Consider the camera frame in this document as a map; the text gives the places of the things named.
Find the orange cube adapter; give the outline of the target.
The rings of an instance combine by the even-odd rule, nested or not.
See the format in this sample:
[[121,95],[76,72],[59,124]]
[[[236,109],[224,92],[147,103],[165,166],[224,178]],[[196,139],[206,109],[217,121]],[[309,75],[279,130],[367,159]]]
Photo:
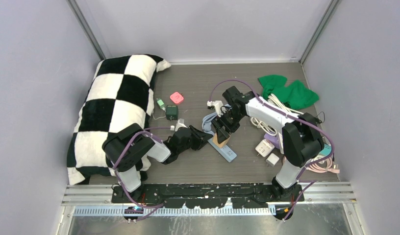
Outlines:
[[219,148],[223,148],[229,141],[231,135],[226,131],[217,131],[214,135],[212,142]]

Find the dark green cube adapter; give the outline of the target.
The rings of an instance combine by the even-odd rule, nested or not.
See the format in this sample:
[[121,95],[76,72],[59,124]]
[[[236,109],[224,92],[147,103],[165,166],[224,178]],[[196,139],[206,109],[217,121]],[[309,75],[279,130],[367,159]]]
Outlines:
[[177,105],[167,105],[165,109],[167,120],[178,120],[178,106]]

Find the white tiger cube socket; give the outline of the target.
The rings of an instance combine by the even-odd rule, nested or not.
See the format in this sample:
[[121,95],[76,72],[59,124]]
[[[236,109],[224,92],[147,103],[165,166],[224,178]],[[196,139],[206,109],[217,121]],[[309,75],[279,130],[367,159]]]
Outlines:
[[275,146],[268,140],[263,139],[256,147],[255,151],[261,157],[267,157],[275,149]]

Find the pink small plug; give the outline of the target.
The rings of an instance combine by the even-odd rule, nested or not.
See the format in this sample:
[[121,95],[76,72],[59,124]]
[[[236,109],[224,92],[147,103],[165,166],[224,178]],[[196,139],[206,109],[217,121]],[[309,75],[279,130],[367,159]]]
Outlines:
[[178,104],[180,104],[180,103],[182,103],[182,102],[184,101],[184,97],[183,97],[183,95],[182,95],[181,93],[179,93],[179,92],[174,92],[174,93],[172,93],[172,94],[170,95],[170,100],[171,100],[174,104],[178,105]]

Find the light green small plug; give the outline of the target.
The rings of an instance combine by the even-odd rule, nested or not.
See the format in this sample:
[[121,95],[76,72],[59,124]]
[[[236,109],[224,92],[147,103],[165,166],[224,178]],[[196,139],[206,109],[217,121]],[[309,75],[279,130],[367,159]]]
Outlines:
[[158,107],[159,107],[162,111],[166,112],[166,105],[165,105],[165,103],[164,103],[164,101],[163,101],[162,99],[157,98],[157,99],[156,99],[156,103],[157,103]]

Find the white charger plug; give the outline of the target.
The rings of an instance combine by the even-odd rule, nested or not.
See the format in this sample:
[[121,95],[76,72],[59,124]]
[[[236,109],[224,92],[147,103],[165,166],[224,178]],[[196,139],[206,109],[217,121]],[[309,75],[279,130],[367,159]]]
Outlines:
[[270,166],[275,166],[277,164],[277,162],[279,161],[279,157],[274,154],[271,153],[266,159],[265,162],[270,165]]

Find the light blue power strip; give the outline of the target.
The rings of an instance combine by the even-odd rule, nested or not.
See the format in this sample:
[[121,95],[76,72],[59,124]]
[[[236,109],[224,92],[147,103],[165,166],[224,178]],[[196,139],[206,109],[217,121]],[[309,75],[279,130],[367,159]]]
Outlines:
[[208,140],[209,144],[217,150],[217,152],[229,163],[231,163],[236,157],[237,154],[227,145],[224,145],[222,148],[218,147],[212,139]]

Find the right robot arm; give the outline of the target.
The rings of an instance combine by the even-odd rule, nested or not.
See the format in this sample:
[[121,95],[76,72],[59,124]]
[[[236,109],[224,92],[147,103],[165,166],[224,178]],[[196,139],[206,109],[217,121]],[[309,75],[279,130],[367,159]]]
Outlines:
[[223,143],[237,131],[244,117],[256,118],[275,129],[280,135],[279,147],[286,161],[270,185],[272,197],[286,200],[292,193],[305,165],[323,149],[324,142],[316,118],[309,113],[296,115],[265,101],[256,92],[241,93],[235,86],[224,91],[230,108],[217,108],[211,123],[217,143]]

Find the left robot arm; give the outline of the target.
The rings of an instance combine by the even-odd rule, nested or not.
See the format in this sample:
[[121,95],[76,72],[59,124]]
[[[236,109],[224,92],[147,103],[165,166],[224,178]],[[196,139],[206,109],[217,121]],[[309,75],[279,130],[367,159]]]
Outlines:
[[151,157],[163,164],[175,161],[179,154],[192,149],[200,150],[213,135],[203,132],[192,125],[177,123],[171,127],[173,134],[165,141],[134,123],[109,137],[102,149],[113,164],[113,170],[124,186],[124,197],[131,203],[142,198],[142,177],[138,176],[137,164],[143,157]]

